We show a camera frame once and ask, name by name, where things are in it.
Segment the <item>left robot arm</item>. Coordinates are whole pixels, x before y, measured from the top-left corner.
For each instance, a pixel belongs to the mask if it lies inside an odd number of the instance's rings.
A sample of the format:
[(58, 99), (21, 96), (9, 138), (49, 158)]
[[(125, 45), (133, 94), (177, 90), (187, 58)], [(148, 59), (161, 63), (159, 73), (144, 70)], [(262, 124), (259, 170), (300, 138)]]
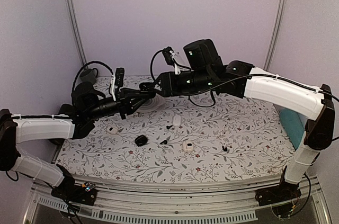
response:
[(133, 114), (155, 92), (142, 89), (111, 86), (109, 95), (95, 90), (91, 83), (81, 83), (72, 91), (72, 103), (64, 104), (57, 115), (13, 115), (1, 110), (1, 171), (22, 173), (42, 180), (68, 200), (79, 194), (77, 185), (68, 171), (36, 156), (17, 149), (17, 145), (32, 140), (83, 139), (95, 127), (95, 121), (120, 114), (122, 119)]

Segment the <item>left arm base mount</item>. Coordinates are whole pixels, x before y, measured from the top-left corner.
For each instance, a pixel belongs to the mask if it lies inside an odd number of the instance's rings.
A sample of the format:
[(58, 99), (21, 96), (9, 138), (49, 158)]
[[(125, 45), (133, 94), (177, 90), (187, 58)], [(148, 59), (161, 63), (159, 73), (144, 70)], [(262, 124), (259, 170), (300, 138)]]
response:
[(52, 189), (51, 195), (65, 201), (93, 206), (97, 198), (97, 189), (88, 189), (88, 186), (63, 181)]

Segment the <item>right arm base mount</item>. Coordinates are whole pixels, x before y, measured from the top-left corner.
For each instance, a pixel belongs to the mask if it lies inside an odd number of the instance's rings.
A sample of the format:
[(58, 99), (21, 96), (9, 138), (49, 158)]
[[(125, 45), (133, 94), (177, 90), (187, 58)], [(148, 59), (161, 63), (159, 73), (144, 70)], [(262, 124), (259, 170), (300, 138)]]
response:
[(259, 206), (288, 201), (300, 196), (299, 185), (287, 182), (255, 191), (255, 200), (259, 203)]

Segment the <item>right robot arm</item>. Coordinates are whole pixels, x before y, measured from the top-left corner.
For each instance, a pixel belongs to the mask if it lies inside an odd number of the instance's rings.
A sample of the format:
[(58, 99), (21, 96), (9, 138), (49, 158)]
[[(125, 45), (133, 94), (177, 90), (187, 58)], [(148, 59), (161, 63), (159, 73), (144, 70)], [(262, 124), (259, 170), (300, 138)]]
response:
[(284, 168), (280, 184), (274, 188), (276, 199), (286, 200), (319, 152), (333, 141), (335, 97), (331, 88), (325, 84), (315, 87), (298, 83), (239, 60), (224, 65), (210, 39), (189, 43), (183, 50), (190, 70), (153, 77), (150, 86), (159, 95), (190, 97), (211, 91), (226, 93), (270, 102), (306, 117), (304, 134), (294, 159)]

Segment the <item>black charging case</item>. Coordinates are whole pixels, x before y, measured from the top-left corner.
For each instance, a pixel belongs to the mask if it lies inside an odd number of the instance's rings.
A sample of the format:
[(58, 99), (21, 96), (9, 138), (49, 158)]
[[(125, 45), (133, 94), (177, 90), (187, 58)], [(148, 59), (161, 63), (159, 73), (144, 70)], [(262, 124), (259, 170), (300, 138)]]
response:
[(156, 93), (154, 92), (154, 83), (151, 82), (143, 82), (139, 84), (139, 89), (147, 93), (149, 98), (154, 98), (156, 96)]

